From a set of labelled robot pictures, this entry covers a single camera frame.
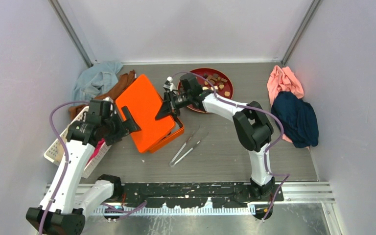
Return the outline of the orange box lid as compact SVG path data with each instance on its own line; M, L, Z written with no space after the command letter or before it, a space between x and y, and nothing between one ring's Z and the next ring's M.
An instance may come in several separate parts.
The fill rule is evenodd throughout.
M126 106L139 131L131 133L132 140L140 153L154 153L162 146L162 141L176 127L176 122L170 116L156 120L155 117L163 103L159 93L149 80L141 74L139 77L115 100L122 115L122 108Z

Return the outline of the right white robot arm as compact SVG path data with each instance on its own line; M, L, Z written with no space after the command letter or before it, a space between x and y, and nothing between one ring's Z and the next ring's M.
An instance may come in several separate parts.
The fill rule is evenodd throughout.
M249 153L253 197L258 201L266 200L275 186L269 163L269 147L274 129L268 120L268 112L258 102L236 102L217 94L215 88L204 90L198 82L198 79L205 80L203 76L192 72L183 72L181 75L182 91L174 86L172 77L165 81L163 102L155 119L177 117L181 108L192 105L232 121L240 144Z

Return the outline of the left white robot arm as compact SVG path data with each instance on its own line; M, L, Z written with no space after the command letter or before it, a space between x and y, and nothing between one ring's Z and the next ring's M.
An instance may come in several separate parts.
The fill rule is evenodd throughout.
M79 235L86 218L106 200L119 201L123 196L121 179L103 174L76 200L75 195L84 169L97 144L107 146L140 130L127 106L118 108L109 100L92 99L84 120L73 121L60 144L64 149L50 188L38 207L30 207L27 221L40 235Z

